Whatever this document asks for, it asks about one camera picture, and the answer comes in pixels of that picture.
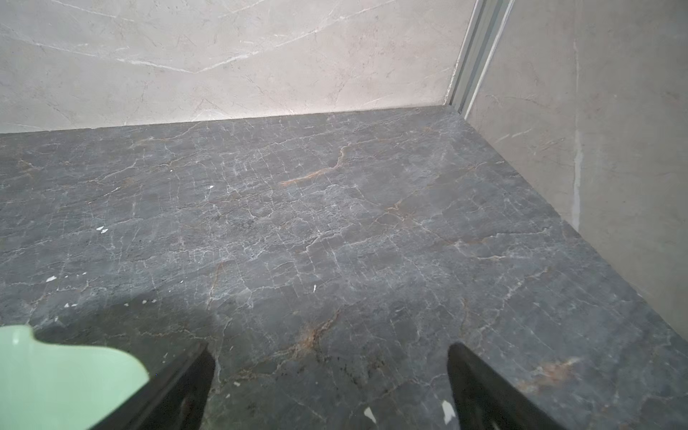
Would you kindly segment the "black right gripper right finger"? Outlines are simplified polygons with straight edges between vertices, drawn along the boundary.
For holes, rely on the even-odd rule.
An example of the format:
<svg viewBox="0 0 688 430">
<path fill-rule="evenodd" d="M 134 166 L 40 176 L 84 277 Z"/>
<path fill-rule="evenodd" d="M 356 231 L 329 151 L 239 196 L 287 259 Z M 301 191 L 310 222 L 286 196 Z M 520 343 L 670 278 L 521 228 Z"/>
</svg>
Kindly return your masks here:
<svg viewBox="0 0 688 430">
<path fill-rule="evenodd" d="M 462 429 L 563 427 L 461 342 L 448 349 L 447 372 Z"/>
</svg>

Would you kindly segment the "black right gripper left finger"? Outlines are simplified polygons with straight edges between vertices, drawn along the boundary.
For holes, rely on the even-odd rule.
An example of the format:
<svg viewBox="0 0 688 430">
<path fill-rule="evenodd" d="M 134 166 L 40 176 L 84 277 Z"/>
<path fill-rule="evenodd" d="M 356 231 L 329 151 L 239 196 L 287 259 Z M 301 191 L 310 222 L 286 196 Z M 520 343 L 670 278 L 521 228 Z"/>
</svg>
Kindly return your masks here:
<svg viewBox="0 0 688 430">
<path fill-rule="evenodd" d="M 206 343 L 184 350 L 96 429 L 198 429 L 216 361 Z"/>
</svg>

